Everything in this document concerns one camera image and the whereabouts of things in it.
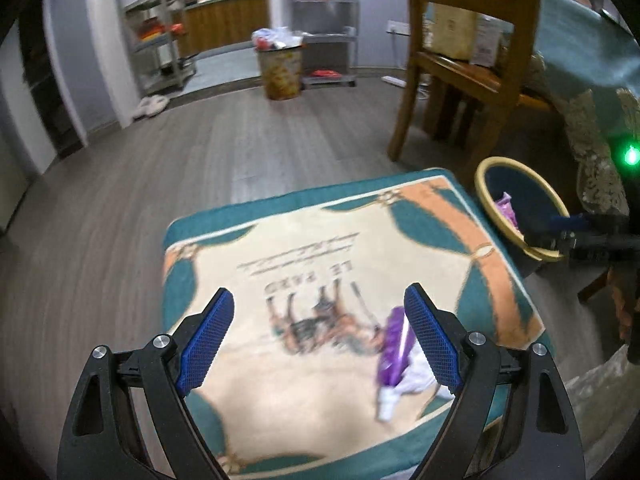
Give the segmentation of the white power strip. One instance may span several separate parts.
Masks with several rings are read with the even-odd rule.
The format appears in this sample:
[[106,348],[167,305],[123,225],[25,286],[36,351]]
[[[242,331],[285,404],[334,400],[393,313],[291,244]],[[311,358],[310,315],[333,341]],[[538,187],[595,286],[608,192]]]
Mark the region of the white power strip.
[[383,76],[382,81],[397,88],[405,88],[406,86],[406,82],[404,80],[394,76]]

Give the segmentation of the yellow rimmed teal waste bin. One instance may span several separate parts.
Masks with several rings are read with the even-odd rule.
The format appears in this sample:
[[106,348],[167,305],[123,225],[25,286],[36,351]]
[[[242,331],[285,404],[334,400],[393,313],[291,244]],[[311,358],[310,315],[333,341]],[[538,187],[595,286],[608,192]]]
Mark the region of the yellow rimmed teal waste bin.
[[563,259],[557,251],[529,245],[525,232],[544,230],[551,220],[570,212],[554,188],[535,170],[515,159],[491,156],[477,167],[474,188],[478,202],[512,255],[539,266]]

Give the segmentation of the grey metal shelf right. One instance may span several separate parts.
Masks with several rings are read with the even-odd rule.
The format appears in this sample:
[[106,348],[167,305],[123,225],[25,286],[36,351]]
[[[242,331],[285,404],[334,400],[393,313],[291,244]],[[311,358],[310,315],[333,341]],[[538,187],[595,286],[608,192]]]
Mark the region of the grey metal shelf right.
[[291,0],[303,38],[303,87],[357,85],[360,0]]

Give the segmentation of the grey metal shelf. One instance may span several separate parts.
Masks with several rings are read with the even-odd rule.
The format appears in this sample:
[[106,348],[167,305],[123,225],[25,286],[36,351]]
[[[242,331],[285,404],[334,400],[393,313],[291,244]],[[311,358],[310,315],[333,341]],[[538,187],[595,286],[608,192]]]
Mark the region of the grey metal shelf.
[[116,0],[134,78],[142,96],[181,89],[196,74],[186,38],[186,0]]
[[303,87],[357,85],[360,0],[291,0],[303,38]]

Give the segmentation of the white slippers pair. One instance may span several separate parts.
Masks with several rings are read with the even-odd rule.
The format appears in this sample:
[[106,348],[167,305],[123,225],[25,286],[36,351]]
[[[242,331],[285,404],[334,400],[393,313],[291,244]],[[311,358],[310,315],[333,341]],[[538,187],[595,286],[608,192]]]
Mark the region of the white slippers pair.
[[132,113],[132,119],[150,118],[159,115],[166,110],[170,99],[167,96],[154,94],[154,96],[146,96],[143,98],[137,108]]

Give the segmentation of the purple snack wrapper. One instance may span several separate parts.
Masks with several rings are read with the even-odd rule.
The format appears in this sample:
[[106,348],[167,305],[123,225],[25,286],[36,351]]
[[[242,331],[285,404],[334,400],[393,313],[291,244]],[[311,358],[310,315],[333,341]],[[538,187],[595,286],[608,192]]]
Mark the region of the purple snack wrapper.
[[403,307],[394,307],[387,318],[383,348],[378,361],[378,411],[379,422],[390,422],[401,394],[396,390],[405,369],[409,354],[416,342]]

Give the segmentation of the wooden dining chair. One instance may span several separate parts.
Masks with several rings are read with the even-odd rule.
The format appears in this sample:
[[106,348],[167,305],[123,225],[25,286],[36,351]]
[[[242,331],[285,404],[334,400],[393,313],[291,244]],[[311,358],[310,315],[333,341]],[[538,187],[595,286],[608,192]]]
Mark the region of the wooden dining chair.
[[[500,140],[508,121],[518,112],[550,114],[552,105],[525,88],[532,55],[540,0],[408,0],[409,54],[406,88],[387,155],[397,160],[404,147],[423,76],[431,85],[423,129],[445,139],[454,125],[472,133],[472,150],[457,173],[469,183],[477,165]],[[487,41],[478,22],[509,25],[506,54],[477,65],[473,49]]]

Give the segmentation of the crumpled white tissue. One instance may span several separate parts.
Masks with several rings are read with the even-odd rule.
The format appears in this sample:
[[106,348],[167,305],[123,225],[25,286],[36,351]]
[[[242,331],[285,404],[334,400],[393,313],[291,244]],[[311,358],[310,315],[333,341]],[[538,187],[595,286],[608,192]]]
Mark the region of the crumpled white tissue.
[[442,400],[449,401],[454,398],[449,389],[436,379],[420,344],[415,344],[409,353],[409,364],[402,372],[395,391],[398,394],[421,393],[432,387],[435,388],[435,396]]

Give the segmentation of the beige box on chair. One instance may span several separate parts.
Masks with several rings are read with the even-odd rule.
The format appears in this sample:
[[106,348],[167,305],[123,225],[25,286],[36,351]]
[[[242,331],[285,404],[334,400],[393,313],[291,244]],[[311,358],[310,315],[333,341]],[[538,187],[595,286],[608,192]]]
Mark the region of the beige box on chair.
[[424,47],[446,58],[469,62],[475,44],[478,14],[446,4],[429,3],[425,18]]

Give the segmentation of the sunflower pattern trash can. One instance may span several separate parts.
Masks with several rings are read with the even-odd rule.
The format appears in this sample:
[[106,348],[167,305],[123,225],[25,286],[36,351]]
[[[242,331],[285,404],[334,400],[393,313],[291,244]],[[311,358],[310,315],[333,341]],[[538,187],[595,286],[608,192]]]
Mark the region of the sunflower pattern trash can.
[[302,91],[303,47],[258,50],[262,88],[271,101],[294,99]]

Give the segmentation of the wooden kitchen cabinet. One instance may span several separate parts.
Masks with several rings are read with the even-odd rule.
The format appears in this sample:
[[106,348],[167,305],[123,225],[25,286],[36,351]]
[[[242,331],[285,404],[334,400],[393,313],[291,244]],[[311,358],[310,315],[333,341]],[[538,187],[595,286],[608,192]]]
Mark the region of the wooden kitchen cabinet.
[[209,0],[184,11],[186,33],[178,37],[182,56],[250,41],[269,25],[268,0]]

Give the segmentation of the grey metal shelf left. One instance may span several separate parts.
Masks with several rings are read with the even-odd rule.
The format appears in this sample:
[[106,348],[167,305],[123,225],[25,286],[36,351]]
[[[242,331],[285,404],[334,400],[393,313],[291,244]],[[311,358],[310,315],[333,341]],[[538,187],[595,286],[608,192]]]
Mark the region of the grey metal shelf left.
[[181,89],[196,74],[186,38],[186,0],[116,0],[134,78],[142,96]]

